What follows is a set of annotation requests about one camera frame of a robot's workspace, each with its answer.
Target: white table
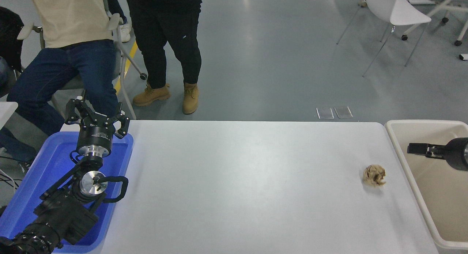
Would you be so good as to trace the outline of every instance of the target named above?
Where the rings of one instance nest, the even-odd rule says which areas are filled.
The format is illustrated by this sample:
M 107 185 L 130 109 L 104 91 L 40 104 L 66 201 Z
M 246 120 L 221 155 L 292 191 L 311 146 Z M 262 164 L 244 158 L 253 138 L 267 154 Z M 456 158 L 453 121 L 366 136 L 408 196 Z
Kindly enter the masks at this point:
M 16 111 L 18 103 L 13 101 L 0 101 L 0 128 L 2 128 Z
M 129 133 L 130 184 L 102 254 L 437 253 L 381 124 L 131 121 Z M 361 181 L 370 164 L 383 187 Z

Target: gray floor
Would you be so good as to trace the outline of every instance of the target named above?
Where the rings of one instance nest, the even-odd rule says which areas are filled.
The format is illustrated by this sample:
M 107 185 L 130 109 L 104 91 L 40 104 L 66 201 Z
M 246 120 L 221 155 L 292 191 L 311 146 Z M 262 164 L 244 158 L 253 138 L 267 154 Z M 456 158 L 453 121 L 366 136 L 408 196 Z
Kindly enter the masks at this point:
M 120 1 L 128 12 L 125 0 Z M 39 24 L 30 0 L 0 0 L 0 5 L 20 14 L 25 23 Z M 338 119 L 335 114 L 336 119 L 328 121 L 468 122 L 468 99 L 463 97 L 468 91 L 468 61 L 458 59 L 460 53 L 468 53 L 468 41 L 453 45 L 467 16 L 452 15 L 445 26 L 440 24 L 443 12 L 433 16 L 407 67 L 406 59 L 423 28 L 413 31 L 408 41 L 401 41 L 407 27 L 397 27 L 363 77 L 381 47 L 386 23 L 368 8 L 361 9 L 337 45 L 358 8 L 358 0 L 203 0 L 197 112 L 182 114 L 182 69 L 167 46 L 172 97 L 135 107 L 136 114 L 144 120 L 321 121 L 317 107 L 349 106 L 353 118 Z M 428 12 L 432 6 L 417 8 Z M 32 34 L 25 41 L 24 66 L 39 51 L 37 40 Z M 129 50 L 133 42 L 134 38 L 126 44 Z M 141 53 L 134 59 L 144 68 Z M 131 98 L 145 88 L 134 69 L 124 82 Z M 61 92 L 59 96 L 65 104 L 76 94 Z M 21 134 L 17 123 L 21 118 L 12 120 L 9 124 Z M 26 141 L 40 147 L 43 139 Z M 0 191 L 3 204 L 9 200 L 10 187 L 0 185 Z

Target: black bag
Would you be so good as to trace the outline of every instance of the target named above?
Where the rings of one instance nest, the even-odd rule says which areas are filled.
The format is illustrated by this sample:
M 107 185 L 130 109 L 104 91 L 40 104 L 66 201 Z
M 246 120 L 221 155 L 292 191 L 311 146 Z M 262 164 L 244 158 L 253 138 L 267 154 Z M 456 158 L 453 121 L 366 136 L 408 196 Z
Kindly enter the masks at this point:
M 17 71 L 21 71 L 23 41 L 16 38 L 23 26 L 23 21 L 18 14 L 0 6 L 0 56 Z

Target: blue plastic tray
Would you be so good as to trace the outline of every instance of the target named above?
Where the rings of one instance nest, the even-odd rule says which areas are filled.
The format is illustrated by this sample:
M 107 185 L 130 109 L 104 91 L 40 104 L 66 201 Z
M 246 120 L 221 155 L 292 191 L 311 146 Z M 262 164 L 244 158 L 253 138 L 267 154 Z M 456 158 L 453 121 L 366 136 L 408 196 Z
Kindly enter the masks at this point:
M 78 132 L 58 132 L 45 141 L 13 199 L 0 217 L 0 236 L 11 239 L 37 218 L 33 210 L 42 202 L 39 196 L 75 166 L 69 154 L 76 149 L 77 140 Z M 125 175 L 132 148 L 133 137 L 130 134 L 123 139 L 114 137 L 112 152 L 104 158 L 104 165 L 99 171 L 106 176 Z M 120 183 L 109 183 L 106 197 L 118 196 L 120 186 Z M 63 240 L 64 247 L 55 249 L 54 252 L 87 253 L 95 249 L 107 233 L 114 206 L 115 203 L 101 204 L 95 212 L 99 221 L 91 231 L 75 245 Z

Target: beige sweater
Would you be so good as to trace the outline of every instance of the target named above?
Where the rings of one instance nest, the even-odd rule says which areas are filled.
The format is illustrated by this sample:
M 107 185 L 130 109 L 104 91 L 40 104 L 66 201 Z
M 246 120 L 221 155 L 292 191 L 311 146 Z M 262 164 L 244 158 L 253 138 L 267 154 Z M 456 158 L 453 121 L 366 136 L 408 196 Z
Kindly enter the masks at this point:
M 112 39 L 102 0 L 32 0 L 44 29 L 47 48 Z

